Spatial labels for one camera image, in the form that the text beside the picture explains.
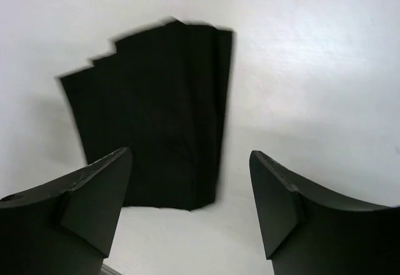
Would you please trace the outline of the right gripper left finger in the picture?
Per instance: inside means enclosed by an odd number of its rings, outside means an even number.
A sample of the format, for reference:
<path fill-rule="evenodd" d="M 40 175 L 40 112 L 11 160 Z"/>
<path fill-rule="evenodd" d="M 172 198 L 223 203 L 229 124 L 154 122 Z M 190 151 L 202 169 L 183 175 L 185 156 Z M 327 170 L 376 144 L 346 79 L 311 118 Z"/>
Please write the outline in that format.
<path fill-rule="evenodd" d="M 128 148 L 1 199 L 1 274 L 99 274 L 132 165 Z"/>

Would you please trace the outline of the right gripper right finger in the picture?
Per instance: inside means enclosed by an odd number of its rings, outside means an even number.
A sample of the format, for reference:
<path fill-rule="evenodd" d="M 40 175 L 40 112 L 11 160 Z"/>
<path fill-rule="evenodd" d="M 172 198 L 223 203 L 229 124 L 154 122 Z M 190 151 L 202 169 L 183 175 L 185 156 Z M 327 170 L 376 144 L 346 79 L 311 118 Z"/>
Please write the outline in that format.
<path fill-rule="evenodd" d="M 275 274 L 398 274 L 399 208 L 354 199 L 249 158 L 264 252 Z"/>

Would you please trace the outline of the black pleated skirt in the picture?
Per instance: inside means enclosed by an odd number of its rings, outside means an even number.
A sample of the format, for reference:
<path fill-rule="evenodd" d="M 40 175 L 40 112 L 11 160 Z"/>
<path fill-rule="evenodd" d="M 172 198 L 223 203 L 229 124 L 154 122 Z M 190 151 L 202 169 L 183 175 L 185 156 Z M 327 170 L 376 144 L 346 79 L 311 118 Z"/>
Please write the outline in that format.
<path fill-rule="evenodd" d="M 86 161 L 131 150 L 126 207 L 192 211 L 216 200 L 234 38 L 172 19 L 59 77 Z"/>

